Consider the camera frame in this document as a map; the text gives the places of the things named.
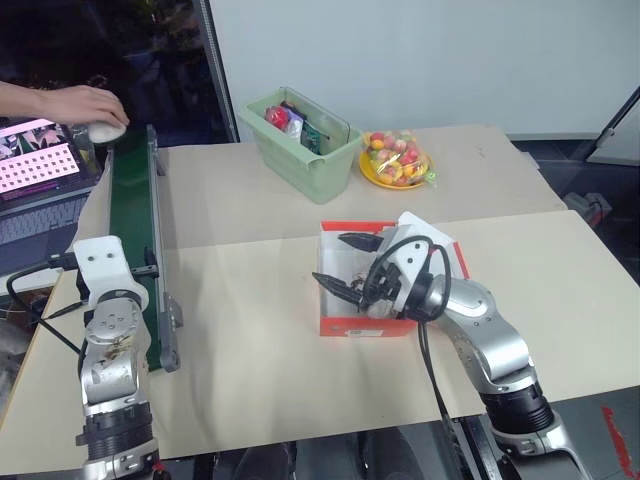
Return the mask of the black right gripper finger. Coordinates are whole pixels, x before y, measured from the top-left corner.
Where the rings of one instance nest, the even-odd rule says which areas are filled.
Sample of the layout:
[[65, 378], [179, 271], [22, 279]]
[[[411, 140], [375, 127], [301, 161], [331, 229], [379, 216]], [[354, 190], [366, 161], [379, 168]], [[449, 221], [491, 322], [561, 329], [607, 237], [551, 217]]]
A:
[[377, 252], [384, 238], [367, 232], [345, 232], [338, 235], [338, 239], [348, 246], [363, 252]]
[[313, 278], [331, 295], [355, 306], [362, 302], [362, 292], [345, 281], [331, 275], [313, 272]]

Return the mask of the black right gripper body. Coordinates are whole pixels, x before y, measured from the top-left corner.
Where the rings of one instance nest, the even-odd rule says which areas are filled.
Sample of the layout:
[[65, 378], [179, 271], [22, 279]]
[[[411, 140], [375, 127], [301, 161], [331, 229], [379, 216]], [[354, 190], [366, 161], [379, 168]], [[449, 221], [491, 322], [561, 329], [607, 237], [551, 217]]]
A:
[[359, 310], [366, 314], [391, 314], [401, 288], [400, 274], [392, 263], [372, 266], [363, 284]]

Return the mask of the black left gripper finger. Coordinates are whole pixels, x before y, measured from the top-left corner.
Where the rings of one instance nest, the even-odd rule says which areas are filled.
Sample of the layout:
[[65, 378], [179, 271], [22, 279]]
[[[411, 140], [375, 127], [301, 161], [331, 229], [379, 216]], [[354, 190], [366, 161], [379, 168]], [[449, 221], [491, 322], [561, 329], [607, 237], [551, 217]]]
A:
[[159, 267], [156, 255], [150, 247], [145, 247], [143, 252], [144, 265], [131, 269], [134, 278], [158, 278]]

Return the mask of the person's bare hand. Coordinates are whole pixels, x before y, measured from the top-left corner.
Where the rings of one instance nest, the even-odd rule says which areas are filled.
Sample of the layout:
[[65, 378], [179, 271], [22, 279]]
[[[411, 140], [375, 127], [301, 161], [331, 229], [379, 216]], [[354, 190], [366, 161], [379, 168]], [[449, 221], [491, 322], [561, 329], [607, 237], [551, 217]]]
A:
[[104, 122], [128, 127], [130, 120], [119, 98], [112, 92], [86, 85], [55, 91], [55, 113], [60, 122]]

